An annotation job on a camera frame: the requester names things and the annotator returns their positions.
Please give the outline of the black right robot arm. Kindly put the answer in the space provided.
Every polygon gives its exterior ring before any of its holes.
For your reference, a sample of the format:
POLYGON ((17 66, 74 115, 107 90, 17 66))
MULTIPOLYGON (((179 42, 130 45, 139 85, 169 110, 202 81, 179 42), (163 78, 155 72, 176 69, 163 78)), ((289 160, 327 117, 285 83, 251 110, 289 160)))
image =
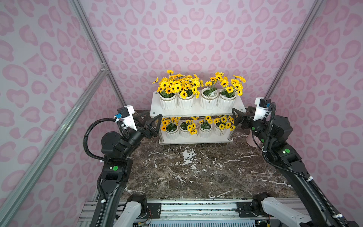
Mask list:
POLYGON ((293 128, 287 117, 276 115, 276 104, 262 99, 256 108, 248 109, 248 114, 232 109, 235 126, 249 129, 252 139, 262 143, 263 159, 288 180, 308 215, 281 204, 269 194, 254 196, 251 210, 257 215, 275 217, 288 227, 357 227, 355 221, 347 220, 332 205, 308 172, 301 156, 287 143, 293 128))

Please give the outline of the sunflower pot top second-left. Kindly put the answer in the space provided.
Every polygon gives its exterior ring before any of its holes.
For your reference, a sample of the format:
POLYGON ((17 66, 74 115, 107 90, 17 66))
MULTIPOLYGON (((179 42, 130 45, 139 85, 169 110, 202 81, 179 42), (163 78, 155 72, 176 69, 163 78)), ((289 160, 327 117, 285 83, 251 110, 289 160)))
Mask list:
POLYGON ((172 89, 178 96, 178 105, 181 109, 192 109, 195 100, 199 98, 200 90, 203 87, 203 81, 196 75, 174 75, 174 84, 172 89))

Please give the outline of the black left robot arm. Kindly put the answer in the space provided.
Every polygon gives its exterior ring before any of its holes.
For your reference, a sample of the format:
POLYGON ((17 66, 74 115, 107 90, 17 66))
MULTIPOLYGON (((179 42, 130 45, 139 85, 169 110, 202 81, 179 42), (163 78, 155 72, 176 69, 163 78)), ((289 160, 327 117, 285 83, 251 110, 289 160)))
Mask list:
POLYGON ((116 219, 121 195, 131 174, 133 161, 130 155, 136 150, 143 138, 157 137, 163 116, 161 114, 149 120, 143 119, 141 114, 134 121, 136 128, 128 131, 125 123, 117 118, 102 118, 93 122, 85 132, 83 147, 85 153, 103 161, 103 169, 99 175, 96 187, 99 193, 97 206, 91 221, 92 227, 111 227, 116 219), (88 148, 88 138, 91 131, 100 123, 116 123, 119 132, 111 131, 101 139, 103 156, 93 154, 88 148))

